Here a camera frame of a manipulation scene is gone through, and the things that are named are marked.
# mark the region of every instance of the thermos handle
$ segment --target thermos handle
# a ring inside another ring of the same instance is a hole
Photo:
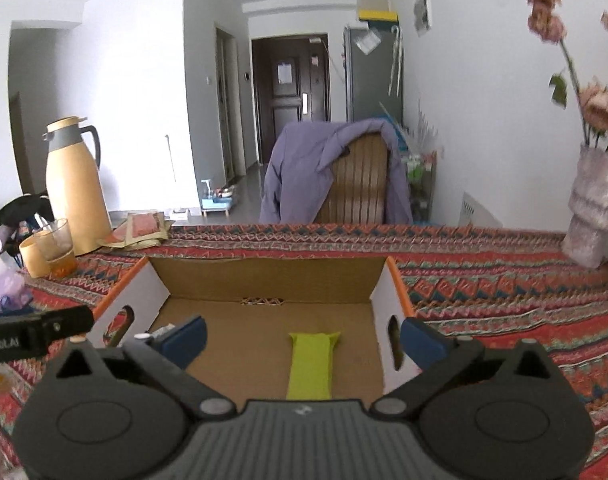
[[[101,144],[97,128],[94,126],[84,126],[80,131],[82,134],[85,134],[86,132],[92,133],[92,141],[95,144],[95,162],[97,162],[97,169],[99,170],[101,164]]]

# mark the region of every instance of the paper sign on door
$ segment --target paper sign on door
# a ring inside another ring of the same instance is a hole
[[[290,85],[293,82],[293,66],[289,63],[277,65],[277,81],[280,85]]]

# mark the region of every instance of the yellow cup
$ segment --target yellow cup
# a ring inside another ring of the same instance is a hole
[[[42,278],[50,274],[50,265],[41,255],[35,236],[29,236],[20,244],[21,259],[31,278]]]

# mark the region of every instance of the doorway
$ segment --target doorway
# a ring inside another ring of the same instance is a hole
[[[19,92],[8,100],[8,109],[10,111],[12,148],[15,152],[15,162],[17,163],[17,173],[20,178],[21,191],[34,194],[35,189],[30,174],[26,138],[23,131],[23,120],[21,119],[21,100]]]
[[[231,34],[216,28],[215,41],[219,131],[226,184],[231,184],[246,174],[237,40]]]
[[[253,78],[260,162],[292,122],[329,119],[328,36],[253,40]]]

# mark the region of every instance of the box handle hole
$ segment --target box handle hole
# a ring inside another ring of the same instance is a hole
[[[396,316],[391,316],[388,320],[388,342],[393,353],[393,366],[399,370],[404,364],[404,351],[399,340],[399,321]]]
[[[117,316],[108,325],[106,332],[103,333],[104,345],[107,347],[117,346],[134,321],[135,312],[132,307],[124,305],[124,308],[117,313]]]

